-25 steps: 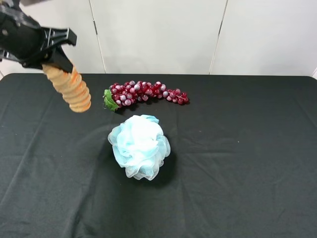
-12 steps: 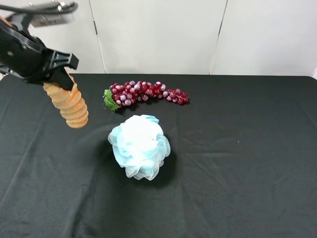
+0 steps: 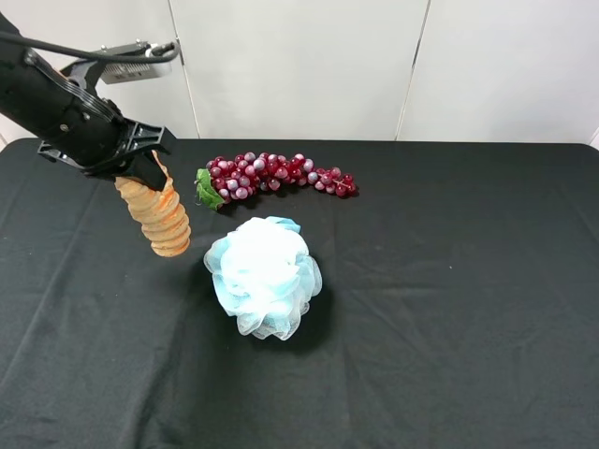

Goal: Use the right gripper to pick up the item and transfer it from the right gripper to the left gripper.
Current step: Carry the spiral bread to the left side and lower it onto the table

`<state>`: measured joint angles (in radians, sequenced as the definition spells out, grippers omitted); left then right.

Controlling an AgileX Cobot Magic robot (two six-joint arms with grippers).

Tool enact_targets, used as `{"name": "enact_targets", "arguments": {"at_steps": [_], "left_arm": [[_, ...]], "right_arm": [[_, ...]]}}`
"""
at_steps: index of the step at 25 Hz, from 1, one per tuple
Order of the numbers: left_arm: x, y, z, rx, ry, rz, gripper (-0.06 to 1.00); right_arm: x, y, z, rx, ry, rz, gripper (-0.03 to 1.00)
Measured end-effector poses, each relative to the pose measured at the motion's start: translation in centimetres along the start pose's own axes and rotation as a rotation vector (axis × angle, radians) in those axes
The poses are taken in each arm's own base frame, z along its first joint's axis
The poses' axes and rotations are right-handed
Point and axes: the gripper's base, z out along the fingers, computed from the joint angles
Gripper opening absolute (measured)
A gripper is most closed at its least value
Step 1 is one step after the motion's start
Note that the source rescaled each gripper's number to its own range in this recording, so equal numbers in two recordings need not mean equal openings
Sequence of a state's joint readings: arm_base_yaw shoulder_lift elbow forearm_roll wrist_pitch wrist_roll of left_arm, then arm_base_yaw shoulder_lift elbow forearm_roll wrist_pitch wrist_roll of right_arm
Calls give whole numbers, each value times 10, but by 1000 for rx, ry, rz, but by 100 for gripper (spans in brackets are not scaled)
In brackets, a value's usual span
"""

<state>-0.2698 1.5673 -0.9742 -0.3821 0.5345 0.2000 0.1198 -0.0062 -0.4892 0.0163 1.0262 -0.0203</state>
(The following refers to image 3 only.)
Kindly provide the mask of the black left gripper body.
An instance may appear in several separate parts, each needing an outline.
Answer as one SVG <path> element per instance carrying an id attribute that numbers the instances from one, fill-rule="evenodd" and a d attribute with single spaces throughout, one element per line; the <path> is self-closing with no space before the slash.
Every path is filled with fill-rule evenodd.
<path id="1" fill-rule="evenodd" d="M 135 155 L 165 149 L 164 127 L 125 118 L 96 85 L 80 86 L 55 70 L 37 52 L 23 54 L 25 92 L 31 96 L 25 126 L 42 138 L 40 153 L 61 160 L 89 177 L 130 178 Z"/>

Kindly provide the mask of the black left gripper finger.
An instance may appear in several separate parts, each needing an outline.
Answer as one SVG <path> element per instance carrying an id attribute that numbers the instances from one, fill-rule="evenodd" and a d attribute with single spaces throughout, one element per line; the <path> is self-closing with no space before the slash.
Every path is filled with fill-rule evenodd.
<path id="1" fill-rule="evenodd" d="M 130 178 L 153 191 L 161 192 L 167 183 L 168 175 L 156 158 L 154 151 L 139 153 L 130 164 Z"/>

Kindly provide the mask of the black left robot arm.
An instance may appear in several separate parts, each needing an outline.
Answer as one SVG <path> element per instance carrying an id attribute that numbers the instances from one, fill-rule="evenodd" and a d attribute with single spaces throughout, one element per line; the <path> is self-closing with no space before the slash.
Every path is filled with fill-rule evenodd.
<path id="1" fill-rule="evenodd" d="M 79 51 L 24 37 L 3 18 L 1 113 L 40 138 L 38 152 L 51 162 L 161 191 L 167 176 L 155 156 L 169 152 L 175 137 L 165 127 L 126 118 L 96 85 L 147 79 L 179 55 L 175 41 Z"/>

